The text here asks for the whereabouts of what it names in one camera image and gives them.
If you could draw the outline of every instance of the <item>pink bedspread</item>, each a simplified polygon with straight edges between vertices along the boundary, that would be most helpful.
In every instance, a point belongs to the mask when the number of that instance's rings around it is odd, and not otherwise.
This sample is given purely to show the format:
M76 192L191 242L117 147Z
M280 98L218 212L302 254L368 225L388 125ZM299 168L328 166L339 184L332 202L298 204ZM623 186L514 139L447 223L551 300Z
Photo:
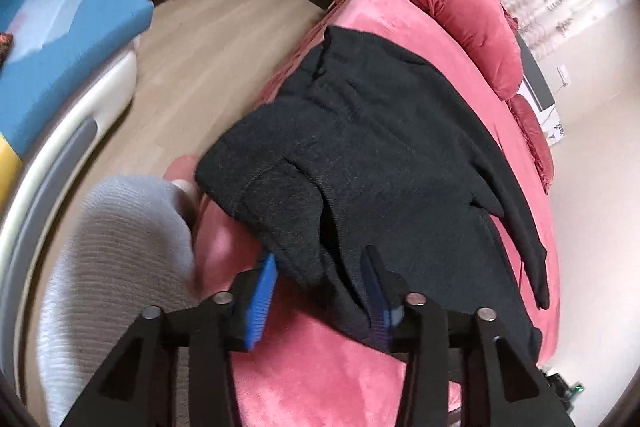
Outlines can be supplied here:
M525 139L506 104L478 68L438 23L408 0L338 0L329 16L309 33L293 60L268 84L261 102L308 49L325 26L373 32L431 61L456 87L501 147L529 202L540 239L548 251L551 305L537 309L520 256L505 228L496 225L533 323L543 331L540 363L550 358L558 337L558 258L547 196ZM195 239L202 297L226 289L236 272L251 267L260 244L244 227L207 200ZM263 339L252 353L233 355L234 378L244 425L296 427L392 426L398 410L404 364L344 338L305 313L302 296L280 280ZM450 410L460 405L452 384Z

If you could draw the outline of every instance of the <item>yellow fabric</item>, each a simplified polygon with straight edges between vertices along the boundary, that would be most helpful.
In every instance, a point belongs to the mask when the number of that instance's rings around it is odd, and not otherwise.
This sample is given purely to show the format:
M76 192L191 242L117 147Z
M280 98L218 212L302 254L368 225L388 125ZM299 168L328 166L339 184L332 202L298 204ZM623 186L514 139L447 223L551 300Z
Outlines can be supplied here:
M21 167L20 158L0 134L0 208L9 197Z

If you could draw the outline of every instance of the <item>wooden floor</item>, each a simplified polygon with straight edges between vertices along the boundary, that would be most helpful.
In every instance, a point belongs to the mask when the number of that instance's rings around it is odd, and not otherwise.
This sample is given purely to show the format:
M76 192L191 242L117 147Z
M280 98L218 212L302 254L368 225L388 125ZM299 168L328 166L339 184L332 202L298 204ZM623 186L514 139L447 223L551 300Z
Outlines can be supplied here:
M161 176L176 156L205 152L251 110L271 73L321 16L308 0L169 0L156 7L140 44L135 99L66 198L40 267L25 372L28 407L41 425L48 422L34 334L43 281L82 197L106 176Z

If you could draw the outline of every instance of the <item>black fabric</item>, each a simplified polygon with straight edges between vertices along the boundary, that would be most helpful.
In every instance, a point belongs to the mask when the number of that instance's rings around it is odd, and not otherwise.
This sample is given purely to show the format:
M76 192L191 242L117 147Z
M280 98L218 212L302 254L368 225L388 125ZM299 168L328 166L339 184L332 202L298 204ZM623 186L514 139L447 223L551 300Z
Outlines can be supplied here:
M276 100L206 153L196 179L274 252L344 333L376 347L360 252L446 309L494 308L534 359L533 327L497 229L548 307L545 248L492 136L421 57L373 34L331 27Z

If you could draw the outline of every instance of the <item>pink blanket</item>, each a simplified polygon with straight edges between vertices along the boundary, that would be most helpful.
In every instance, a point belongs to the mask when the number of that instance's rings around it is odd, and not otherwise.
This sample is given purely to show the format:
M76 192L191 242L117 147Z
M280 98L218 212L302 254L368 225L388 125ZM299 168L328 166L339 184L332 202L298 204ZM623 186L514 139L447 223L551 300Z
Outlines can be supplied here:
M556 245L547 197L527 143L506 104L461 45L409 0L338 0L328 16L306 36L293 59L267 85L262 103L273 100L284 78L297 67L306 51L322 40L323 29L329 24L376 33L431 61L494 136L522 186L540 239L548 250L551 306L544 311L536 308L520 256L505 228L495 219L520 281L527 312L543 331L539 362L545 362L556 349L558 337ZM473 20L468 21L469 26L473 24ZM226 289L236 272L253 264L259 250L260 244L244 226L206 200L194 247L202 297ZM281 278L262 341L252 353L233 355L244 425L394 425L404 364L341 336L306 309L303 296ZM460 389L452 384L449 408L459 406Z

